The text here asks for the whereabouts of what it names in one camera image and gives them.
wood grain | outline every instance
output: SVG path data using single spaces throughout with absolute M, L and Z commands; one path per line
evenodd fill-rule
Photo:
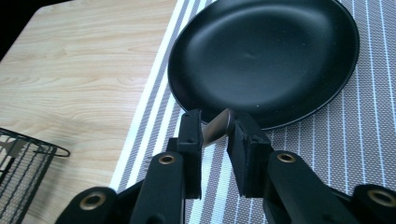
M 24 219 L 54 223 L 108 186 L 176 0 L 42 7 L 0 63 L 0 126 L 72 151 L 55 158 Z

light wood surface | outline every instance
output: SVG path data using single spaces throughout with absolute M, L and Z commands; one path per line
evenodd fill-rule
M 108 186 L 177 0 L 74 0 L 40 8 L 0 63 L 0 127 L 71 150 L 23 223 L 54 223 Z

wire basket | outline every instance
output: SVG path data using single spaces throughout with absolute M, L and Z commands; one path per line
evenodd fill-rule
M 63 155 L 56 154 L 60 149 Z M 0 220 L 21 223 L 54 156 L 62 147 L 0 128 Z

gray woven placemat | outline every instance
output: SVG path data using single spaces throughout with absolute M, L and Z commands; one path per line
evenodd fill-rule
M 351 194 L 359 184 L 396 190 L 396 4 L 340 1 L 355 18 L 361 53 L 352 78 L 315 115 L 267 133 L 274 149 L 298 153 L 327 185 Z M 182 1 L 164 36 L 113 176 L 122 191 L 144 178 L 150 158 L 177 136 L 183 111 L 167 86 L 166 66 L 177 35 L 212 1 Z M 265 223 L 262 200 L 240 198 L 226 142 L 203 153 L 202 200 L 187 201 L 187 223 Z

frying pan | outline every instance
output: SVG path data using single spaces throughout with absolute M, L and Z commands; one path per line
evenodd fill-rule
M 308 117 L 347 84 L 359 32 L 333 0 L 219 0 L 181 32 L 168 64 L 171 92 L 209 122 L 225 108 L 263 130 Z

